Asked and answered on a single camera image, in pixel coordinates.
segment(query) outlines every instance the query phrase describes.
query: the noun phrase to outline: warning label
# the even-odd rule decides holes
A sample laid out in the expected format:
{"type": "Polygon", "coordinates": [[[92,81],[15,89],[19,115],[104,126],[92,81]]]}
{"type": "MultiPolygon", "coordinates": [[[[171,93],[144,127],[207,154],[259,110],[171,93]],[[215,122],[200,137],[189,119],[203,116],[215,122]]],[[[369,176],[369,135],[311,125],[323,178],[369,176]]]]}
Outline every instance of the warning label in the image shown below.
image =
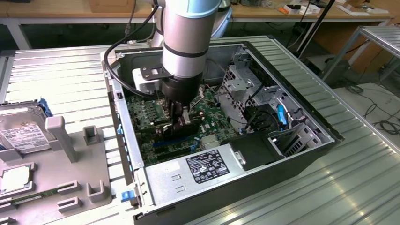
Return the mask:
{"type": "Polygon", "coordinates": [[[219,150],[187,158],[196,183],[203,183],[229,173],[219,150]]]}
{"type": "Polygon", "coordinates": [[[48,140],[37,125],[0,131],[1,136],[17,150],[47,145],[48,140]]]}

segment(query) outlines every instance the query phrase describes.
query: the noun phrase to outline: motherboard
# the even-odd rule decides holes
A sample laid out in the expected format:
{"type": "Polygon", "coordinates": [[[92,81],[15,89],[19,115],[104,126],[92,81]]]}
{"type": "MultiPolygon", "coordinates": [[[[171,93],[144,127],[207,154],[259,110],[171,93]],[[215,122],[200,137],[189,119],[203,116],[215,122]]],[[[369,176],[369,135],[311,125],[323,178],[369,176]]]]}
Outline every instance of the motherboard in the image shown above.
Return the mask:
{"type": "Polygon", "coordinates": [[[153,100],[136,95],[129,98],[128,110],[145,166],[213,148],[239,135],[215,98],[217,89],[219,87],[203,85],[200,94],[192,101],[191,105],[197,103],[189,110],[189,114],[200,120],[197,133],[167,142],[155,138],[156,126],[169,123],[163,94],[157,93],[153,100]]]}

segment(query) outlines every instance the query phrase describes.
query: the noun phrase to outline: hard drive label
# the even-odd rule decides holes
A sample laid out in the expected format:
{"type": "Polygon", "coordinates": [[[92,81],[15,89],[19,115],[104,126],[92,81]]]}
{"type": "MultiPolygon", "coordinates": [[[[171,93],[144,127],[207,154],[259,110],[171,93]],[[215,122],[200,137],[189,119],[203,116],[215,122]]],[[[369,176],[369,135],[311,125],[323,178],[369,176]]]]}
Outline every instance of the hard drive label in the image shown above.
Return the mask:
{"type": "Polygon", "coordinates": [[[187,158],[189,169],[196,183],[201,184],[229,173],[219,150],[212,150],[187,158]]]}
{"type": "Polygon", "coordinates": [[[37,125],[0,131],[1,136],[17,150],[47,145],[48,140],[37,125]]]}

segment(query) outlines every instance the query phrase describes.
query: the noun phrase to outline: ridged metal surface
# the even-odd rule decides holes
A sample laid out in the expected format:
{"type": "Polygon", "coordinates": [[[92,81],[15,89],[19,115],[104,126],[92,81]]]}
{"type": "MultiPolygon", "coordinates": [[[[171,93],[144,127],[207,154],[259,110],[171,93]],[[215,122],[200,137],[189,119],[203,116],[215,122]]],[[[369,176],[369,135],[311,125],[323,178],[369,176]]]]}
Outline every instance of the ridged metal surface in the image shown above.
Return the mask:
{"type": "MultiPolygon", "coordinates": [[[[256,46],[340,131],[345,141],[297,177],[191,224],[397,224],[400,158],[383,137],[364,125],[275,40],[260,36],[212,40],[213,43],[228,41],[249,41],[256,46]]],[[[5,98],[8,101],[19,101],[31,100],[39,95],[45,97],[55,114],[65,117],[69,133],[87,125],[103,128],[115,194],[124,188],[125,181],[101,77],[100,52],[105,48],[95,46],[19,51],[5,98]]],[[[113,200],[111,205],[57,223],[115,223],[121,220],[116,204],[117,200],[113,200]]]]}
{"type": "Polygon", "coordinates": [[[397,58],[400,57],[400,27],[365,26],[360,28],[360,34],[375,41],[397,58]]]}

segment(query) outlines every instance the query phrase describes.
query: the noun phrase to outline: green circuit board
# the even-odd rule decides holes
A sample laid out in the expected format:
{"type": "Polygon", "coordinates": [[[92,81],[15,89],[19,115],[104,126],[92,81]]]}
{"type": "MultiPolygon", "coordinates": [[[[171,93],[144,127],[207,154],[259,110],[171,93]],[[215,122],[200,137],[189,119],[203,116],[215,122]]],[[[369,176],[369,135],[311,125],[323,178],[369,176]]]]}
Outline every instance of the green circuit board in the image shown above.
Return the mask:
{"type": "Polygon", "coordinates": [[[153,138],[155,126],[168,124],[169,118],[165,113],[165,99],[159,96],[156,100],[144,101],[139,96],[128,99],[128,110],[139,141],[141,158],[145,166],[155,165],[173,158],[203,151],[201,137],[215,135],[219,142],[237,136],[223,110],[216,105],[215,92],[205,89],[204,99],[191,109],[189,114],[199,115],[201,112],[201,124],[197,134],[175,140],[159,146],[153,138]]]}

